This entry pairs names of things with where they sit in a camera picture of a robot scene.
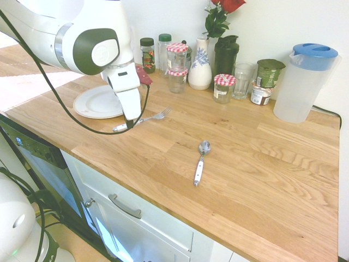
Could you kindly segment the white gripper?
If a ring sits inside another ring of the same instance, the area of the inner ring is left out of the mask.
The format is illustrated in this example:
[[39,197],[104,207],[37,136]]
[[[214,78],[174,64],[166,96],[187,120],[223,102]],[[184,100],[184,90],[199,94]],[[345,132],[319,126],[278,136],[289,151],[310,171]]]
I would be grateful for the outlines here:
[[138,87],[140,79],[135,63],[125,67],[111,65],[101,72],[102,78],[112,87],[121,104],[125,123],[131,129],[141,114],[141,99]]

